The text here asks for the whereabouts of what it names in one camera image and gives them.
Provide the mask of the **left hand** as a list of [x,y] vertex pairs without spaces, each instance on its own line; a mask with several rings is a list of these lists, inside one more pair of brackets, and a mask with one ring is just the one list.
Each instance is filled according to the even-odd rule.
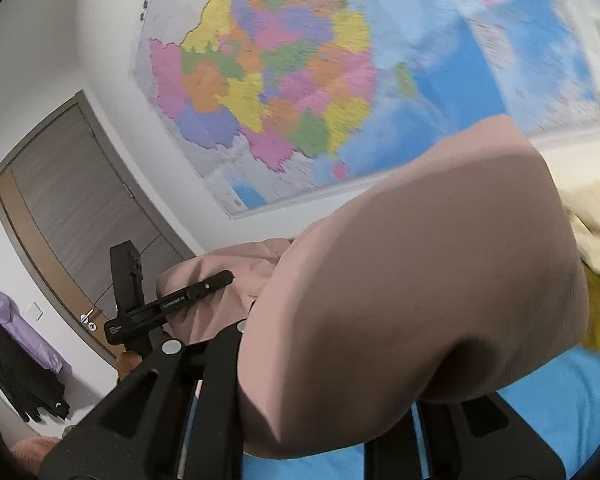
[[116,369],[118,372],[118,381],[122,382],[125,377],[135,370],[143,361],[142,357],[133,351],[125,351],[117,358]]

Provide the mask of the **orange sleeved left forearm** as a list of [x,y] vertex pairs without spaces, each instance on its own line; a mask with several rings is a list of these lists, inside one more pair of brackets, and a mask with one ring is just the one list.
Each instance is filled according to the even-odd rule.
[[53,451],[53,448],[59,442],[58,438],[53,437],[32,437],[14,444],[10,452],[26,471],[36,476],[45,457]]

